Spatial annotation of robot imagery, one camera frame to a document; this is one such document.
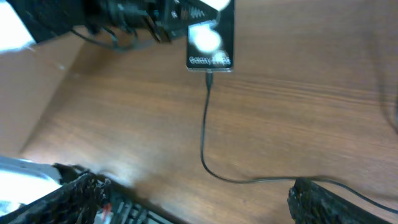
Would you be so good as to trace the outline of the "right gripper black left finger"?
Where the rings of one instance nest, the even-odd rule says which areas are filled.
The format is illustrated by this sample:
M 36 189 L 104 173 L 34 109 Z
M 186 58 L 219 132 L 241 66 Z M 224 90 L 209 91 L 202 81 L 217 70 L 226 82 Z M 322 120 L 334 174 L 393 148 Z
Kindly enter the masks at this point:
M 59 189 L 1 217 L 3 224 L 94 223 L 108 204 L 108 181 L 86 172 Z

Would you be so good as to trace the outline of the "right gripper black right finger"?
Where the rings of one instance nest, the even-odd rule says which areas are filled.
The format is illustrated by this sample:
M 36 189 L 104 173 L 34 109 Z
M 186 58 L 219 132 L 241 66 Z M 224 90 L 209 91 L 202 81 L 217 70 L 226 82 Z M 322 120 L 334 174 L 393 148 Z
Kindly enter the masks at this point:
M 297 224 L 390 224 L 304 178 L 295 181 L 287 203 Z

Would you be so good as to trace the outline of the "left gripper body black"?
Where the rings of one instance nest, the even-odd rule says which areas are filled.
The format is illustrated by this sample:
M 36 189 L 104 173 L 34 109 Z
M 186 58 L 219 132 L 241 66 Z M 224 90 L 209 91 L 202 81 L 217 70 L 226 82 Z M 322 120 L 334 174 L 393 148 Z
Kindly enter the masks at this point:
M 198 0 L 87 0 L 83 8 L 94 26 L 127 33 L 145 29 L 158 42 L 171 42 L 189 26 L 218 20 L 218 10 Z

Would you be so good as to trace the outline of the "black smartphone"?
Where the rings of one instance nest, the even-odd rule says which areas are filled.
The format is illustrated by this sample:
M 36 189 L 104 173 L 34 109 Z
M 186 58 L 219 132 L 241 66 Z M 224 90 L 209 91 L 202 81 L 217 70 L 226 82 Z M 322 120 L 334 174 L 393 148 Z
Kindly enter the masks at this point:
M 188 27 L 186 67 L 190 71 L 231 72 L 234 66 L 235 0 L 202 0 L 216 19 Z

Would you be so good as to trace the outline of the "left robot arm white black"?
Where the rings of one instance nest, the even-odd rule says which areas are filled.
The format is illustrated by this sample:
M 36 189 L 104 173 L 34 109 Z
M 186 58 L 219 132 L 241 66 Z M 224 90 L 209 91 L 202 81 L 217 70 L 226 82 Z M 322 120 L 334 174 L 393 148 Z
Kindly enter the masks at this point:
M 148 30 L 158 42 L 185 35 L 189 26 L 220 17 L 217 9 L 193 0 L 7 0 L 36 43 L 84 26 L 91 34 L 115 27 L 135 35 Z

